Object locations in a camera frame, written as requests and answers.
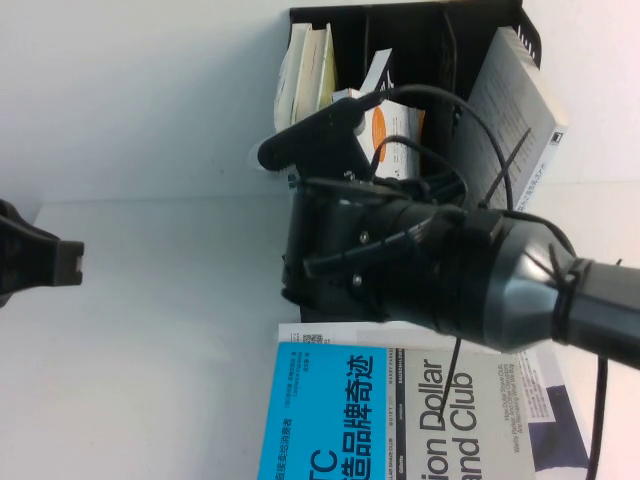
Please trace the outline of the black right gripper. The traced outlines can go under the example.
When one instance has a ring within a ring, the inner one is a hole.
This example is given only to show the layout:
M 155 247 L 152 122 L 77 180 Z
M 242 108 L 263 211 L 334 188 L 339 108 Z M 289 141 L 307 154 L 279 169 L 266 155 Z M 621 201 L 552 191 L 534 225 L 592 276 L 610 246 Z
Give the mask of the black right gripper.
M 413 320 L 402 289 L 416 252 L 403 192 L 364 182 L 302 181 L 283 256 L 283 297 L 304 320 Z

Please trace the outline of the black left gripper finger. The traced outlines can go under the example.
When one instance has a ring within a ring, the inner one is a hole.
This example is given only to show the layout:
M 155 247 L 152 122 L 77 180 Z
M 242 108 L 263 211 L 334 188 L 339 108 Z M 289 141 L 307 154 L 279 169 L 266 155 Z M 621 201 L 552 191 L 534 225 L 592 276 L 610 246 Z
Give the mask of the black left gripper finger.
M 1 307 L 19 292 L 82 283 L 84 243 L 64 241 L 1 201 Z

